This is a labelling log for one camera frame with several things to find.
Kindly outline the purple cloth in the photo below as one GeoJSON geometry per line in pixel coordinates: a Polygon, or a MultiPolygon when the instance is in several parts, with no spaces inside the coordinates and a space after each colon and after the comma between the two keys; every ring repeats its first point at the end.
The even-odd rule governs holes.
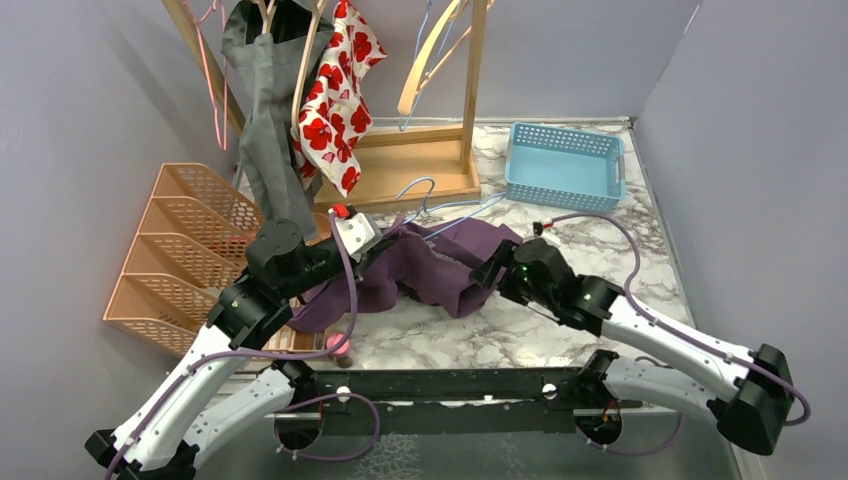
{"type": "Polygon", "coordinates": [[[398,227],[396,240],[365,269],[356,285],[357,311],[381,313],[395,307],[402,293],[428,306],[442,308],[451,318],[480,310],[492,294],[474,282],[471,272],[482,266],[504,240],[522,241],[506,225],[468,219],[441,234],[410,222],[398,227]]]}

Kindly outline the red poppy print cloth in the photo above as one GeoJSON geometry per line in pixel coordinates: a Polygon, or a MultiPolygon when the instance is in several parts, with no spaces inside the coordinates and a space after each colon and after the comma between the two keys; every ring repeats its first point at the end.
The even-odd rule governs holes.
{"type": "Polygon", "coordinates": [[[347,197],[362,174],[354,148],[373,125],[362,82],[387,53],[349,1],[337,4],[333,27],[299,111],[294,154],[303,186],[322,176],[347,197]]]}

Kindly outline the grey skirt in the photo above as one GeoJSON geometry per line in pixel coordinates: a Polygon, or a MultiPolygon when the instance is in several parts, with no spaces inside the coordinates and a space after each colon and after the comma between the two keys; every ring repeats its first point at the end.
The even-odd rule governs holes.
{"type": "Polygon", "coordinates": [[[318,183],[305,187],[291,136],[294,93],[313,18],[310,1],[276,1],[268,31],[267,1],[240,1],[226,20],[222,53],[250,95],[239,162],[267,220],[288,219],[303,238],[319,235],[313,218],[318,183]]]}

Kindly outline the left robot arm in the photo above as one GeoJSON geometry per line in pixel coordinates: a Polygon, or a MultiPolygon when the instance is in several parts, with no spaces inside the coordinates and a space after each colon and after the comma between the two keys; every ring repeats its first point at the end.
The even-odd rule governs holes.
{"type": "Polygon", "coordinates": [[[217,450],[262,417],[313,401],[309,354],[263,346],[293,317],[291,299],[354,273],[394,244],[367,214],[330,218],[331,237],[308,246],[298,224],[271,220],[246,250],[243,273],[219,294],[196,339],[139,410],[85,448],[108,479],[191,479],[217,450]]]}

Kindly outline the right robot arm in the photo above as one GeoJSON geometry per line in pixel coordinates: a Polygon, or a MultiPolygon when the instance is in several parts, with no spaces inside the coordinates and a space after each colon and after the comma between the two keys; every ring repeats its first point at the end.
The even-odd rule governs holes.
{"type": "Polygon", "coordinates": [[[712,418],[719,433],[748,452],[768,456],[788,424],[796,395],[786,355],[726,342],[664,315],[601,277],[577,274],[560,251],[537,238],[504,240],[471,279],[518,304],[534,302],[569,328],[620,342],[654,357],[659,366],[598,353],[599,369],[577,380],[579,398],[600,407],[634,400],[695,418],[712,418]]]}

